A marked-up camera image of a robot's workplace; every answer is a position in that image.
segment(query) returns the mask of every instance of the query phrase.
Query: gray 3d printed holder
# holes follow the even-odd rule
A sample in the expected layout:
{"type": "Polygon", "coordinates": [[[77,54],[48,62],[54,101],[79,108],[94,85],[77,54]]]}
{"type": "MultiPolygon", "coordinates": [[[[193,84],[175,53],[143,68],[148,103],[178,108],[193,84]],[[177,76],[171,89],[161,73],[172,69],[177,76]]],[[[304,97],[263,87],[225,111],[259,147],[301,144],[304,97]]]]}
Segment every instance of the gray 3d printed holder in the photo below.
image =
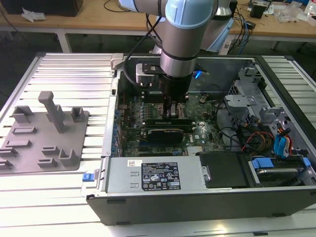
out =
{"type": "Polygon", "coordinates": [[[15,123],[0,149],[0,174],[79,168],[89,112],[81,107],[63,112],[53,97],[51,91],[39,94],[48,113],[16,107],[15,123]]]}

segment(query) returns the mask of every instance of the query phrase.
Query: black floor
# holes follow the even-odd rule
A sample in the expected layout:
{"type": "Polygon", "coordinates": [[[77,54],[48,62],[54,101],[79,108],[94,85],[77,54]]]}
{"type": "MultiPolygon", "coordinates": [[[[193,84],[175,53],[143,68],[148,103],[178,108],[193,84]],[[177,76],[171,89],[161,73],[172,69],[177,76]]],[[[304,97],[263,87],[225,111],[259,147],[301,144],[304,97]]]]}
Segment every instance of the black floor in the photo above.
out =
{"type": "MultiPolygon", "coordinates": [[[[13,33],[14,41],[0,38],[0,107],[5,104],[19,80],[27,70],[37,52],[62,52],[55,34],[13,33]]],[[[84,53],[128,53],[140,37],[69,35],[73,52],[84,53]]],[[[312,75],[316,70],[316,45],[306,44],[301,52],[297,48],[301,42],[281,42],[276,51],[271,50],[271,41],[250,40],[242,55],[292,55],[295,60],[312,75]]],[[[148,53],[154,42],[147,39],[135,52],[148,53]]]]}

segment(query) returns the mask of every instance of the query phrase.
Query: blue latch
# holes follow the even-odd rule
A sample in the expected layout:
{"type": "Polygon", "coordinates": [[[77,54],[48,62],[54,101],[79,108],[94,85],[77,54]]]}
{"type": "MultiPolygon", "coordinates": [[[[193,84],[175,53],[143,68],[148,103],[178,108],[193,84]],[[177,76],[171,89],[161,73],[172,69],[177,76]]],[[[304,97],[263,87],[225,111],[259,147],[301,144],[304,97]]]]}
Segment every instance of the blue latch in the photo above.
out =
{"type": "Polygon", "coordinates": [[[82,181],[83,182],[94,182],[94,174],[83,174],[82,176],[82,181]]]}
{"type": "Polygon", "coordinates": [[[281,137],[279,134],[276,135],[275,143],[274,143],[274,152],[276,155],[280,156],[282,159],[285,159],[284,149],[286,145],[286,138],[281,137]]]}
{"type": "Polygon", "coordinates": [[[307,157],[303,157],[303,163],[306,167],[311,166],[311,162],[307,157]]]}
{"type": "Polygon", "coordinates": [[[274,167],[271,159],[266,158],[266,157],[255,158],[251,162],[252,162],[252,165],[255,169],[273,168],[274,167]]]}

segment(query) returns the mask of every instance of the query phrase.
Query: power supply label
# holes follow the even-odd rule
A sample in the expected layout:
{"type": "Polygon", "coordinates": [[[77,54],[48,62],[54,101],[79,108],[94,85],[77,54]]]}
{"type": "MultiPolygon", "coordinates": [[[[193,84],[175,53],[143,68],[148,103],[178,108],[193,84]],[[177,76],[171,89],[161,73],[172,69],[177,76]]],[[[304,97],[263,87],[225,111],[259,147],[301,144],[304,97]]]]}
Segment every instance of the power supply label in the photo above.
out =
{"type": "Polygon", "coordinates": [[[178,163],[142,163],[142,189],[144,191],[181,189],[178,163]]]}

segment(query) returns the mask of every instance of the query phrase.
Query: plastic bag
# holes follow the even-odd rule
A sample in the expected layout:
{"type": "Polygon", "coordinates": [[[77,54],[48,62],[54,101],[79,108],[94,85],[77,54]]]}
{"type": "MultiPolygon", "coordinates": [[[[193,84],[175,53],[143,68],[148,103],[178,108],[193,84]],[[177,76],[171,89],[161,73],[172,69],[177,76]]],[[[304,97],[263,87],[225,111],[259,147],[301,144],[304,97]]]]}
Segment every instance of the plastic bag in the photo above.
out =
{"type": "Polygon", "coordinates": [[[315,16],[316,15],[316,0],[310,0],[305,8],[305,13],[308,16],[315,16]]]}
{"type": "Polygon", "coordinates": [[[22,13],[22,16],[31,22],[34,22],[34,20],[40,20],[40,21],[46,20],[44,13],[32,12],[32,11],[25,10],[24,8],[22,8],[22,9],[24,12],[24,13],[22,13]]]}
{"type": "Polygon", "coordinates": [[[297,21],[297,16],[303,10],[300,8],[300,3],[292,1],[289,6],[287,6],[284,10],[278,10],[275,12],[276,19],[282,22],[289,22],[289,21],[297,21]]]}
{"type": "Polygon", "coordinates": [[[310,7],[308,8],[307,16],[316,16],[316,6],[315,5],[310,5],[310,7]]]}

